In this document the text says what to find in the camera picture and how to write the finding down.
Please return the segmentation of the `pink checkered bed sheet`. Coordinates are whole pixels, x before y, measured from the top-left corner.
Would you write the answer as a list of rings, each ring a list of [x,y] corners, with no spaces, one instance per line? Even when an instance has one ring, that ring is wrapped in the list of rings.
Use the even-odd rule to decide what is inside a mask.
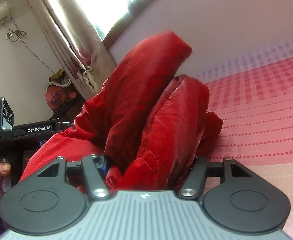
[[[233,158],[285,193],[293,238],[293,39],[250,51],[200,75],[223,126],[209,154]]]

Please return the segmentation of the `brown wooden window frame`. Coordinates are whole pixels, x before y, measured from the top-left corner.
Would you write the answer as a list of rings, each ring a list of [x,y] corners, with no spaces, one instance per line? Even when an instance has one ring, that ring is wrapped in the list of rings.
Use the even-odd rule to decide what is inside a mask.
[[[129,0],[128,12],[126,12],[115,25],[110,29],[103,39],[103,44],[109,50],[124,33],[124,31],[134,22],[134,20],[153,2],[154,0]]]

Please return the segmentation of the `red floral covered bundle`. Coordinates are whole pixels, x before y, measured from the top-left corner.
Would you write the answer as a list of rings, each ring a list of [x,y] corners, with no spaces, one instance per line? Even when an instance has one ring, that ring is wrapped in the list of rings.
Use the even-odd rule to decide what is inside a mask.
[[[76,88],[64,69],[60,69],[49,78],[45,90],[46,103],[53,113],[56,113],[64,103],[78,96]]]

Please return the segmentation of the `red puffer down coat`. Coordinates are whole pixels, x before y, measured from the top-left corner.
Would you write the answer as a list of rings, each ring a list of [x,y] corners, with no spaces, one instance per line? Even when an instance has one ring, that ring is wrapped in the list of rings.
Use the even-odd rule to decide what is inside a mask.
[[[223,121],[208,111],[209,88],[176,75],[192,49],[173,32],[137,44],[87,100],[74,125],[53,135],[28,161],[25,179],[58,156],[90,154],[110,163],[105,183],[118,190],[178,189],[197,156],[215,145]]]

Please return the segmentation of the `beige floral curtain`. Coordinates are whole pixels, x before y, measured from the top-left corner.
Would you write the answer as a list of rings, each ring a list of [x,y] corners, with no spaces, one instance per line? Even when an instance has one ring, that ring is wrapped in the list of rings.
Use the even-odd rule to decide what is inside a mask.
[[[27,0],[54,55],[84,99],[98,94],[116,67],[76,0]]]

